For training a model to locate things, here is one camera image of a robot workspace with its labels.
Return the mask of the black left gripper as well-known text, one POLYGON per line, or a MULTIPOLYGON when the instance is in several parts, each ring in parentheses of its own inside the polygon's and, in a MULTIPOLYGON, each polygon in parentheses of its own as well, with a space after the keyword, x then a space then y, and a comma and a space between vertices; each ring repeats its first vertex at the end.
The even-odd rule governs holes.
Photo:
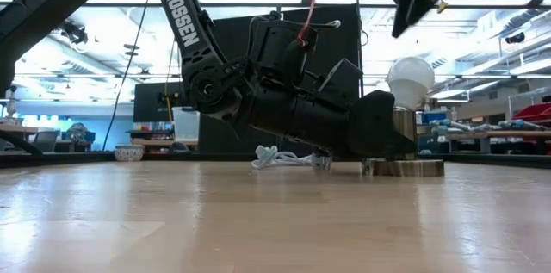
POLYGON ((414 140, 393 125, 394 97, 376 90, 355 101, 344 112, 317 106, 300 119, 299 138, 339 157, 386 157, 414 154, 414 140))

